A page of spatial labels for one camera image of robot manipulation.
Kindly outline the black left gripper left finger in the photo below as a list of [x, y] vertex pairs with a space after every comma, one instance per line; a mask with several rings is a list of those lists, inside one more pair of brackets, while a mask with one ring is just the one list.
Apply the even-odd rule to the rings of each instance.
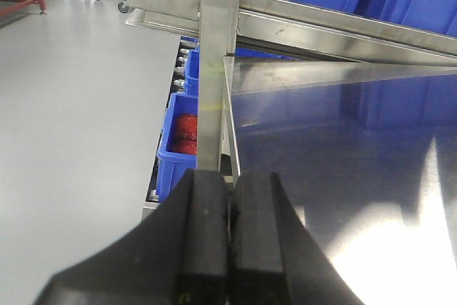
[[35, 304], [225, 304], [226, 205], [219, 172], [187, 170], [132, 231], [54, 274]]

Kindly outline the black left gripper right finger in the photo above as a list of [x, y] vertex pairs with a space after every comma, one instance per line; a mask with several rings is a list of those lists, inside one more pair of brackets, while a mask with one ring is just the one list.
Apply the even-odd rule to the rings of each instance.
[[232, 304], [361, 304], [305, 229], [277, 174], [246, 173], [232, 200]]

